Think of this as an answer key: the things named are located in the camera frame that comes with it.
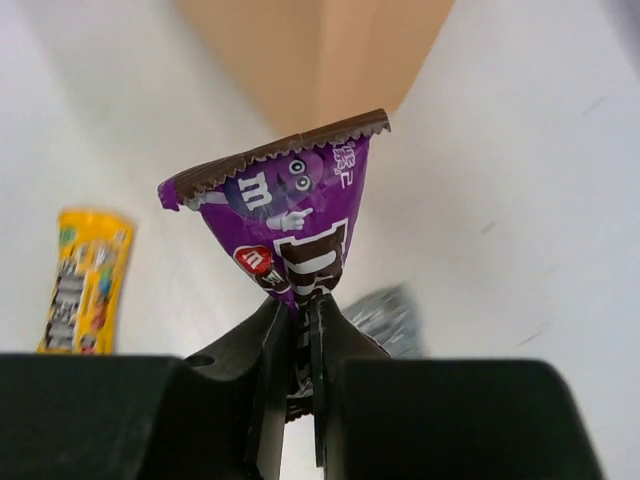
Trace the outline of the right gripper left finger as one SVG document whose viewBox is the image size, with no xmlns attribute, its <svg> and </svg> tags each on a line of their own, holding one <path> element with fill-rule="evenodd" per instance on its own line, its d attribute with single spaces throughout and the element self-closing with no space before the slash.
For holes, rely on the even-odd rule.
<svg viewBox="0 0 640 480">
<path fill-rule="evenodd" d="M 185 358 L 5 354 L 5 479 L 276 479 L 290 315 L 275 300 Z"/>
</svg>

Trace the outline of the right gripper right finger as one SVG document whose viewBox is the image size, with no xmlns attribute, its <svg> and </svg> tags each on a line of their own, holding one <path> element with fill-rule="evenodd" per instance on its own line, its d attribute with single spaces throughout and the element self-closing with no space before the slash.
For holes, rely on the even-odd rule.
<svg viewBox="0 0 640 480">
<path fill-rule="evenodd" d="M 328 479 L 600 479 L 572 393 L 534 359 L 388 356 L 312 303 L 316 463 Z"/>
</svg>

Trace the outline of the brown M&M's packet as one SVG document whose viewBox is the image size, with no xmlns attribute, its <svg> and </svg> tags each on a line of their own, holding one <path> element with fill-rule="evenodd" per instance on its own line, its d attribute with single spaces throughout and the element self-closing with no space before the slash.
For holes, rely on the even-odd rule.
<svg viewBox="0 0 640 480">
<path fill-rule="evenodd" d="M 235 264 L 290 310 L 297 345 L 287 421 L 312 412 L 304 310 L 343 275 L 370 141 L 390 128 L 387 113 L 373 110 L 191 167 L 157 188 L 163 208 L 199 213 Z"/>
</svg>

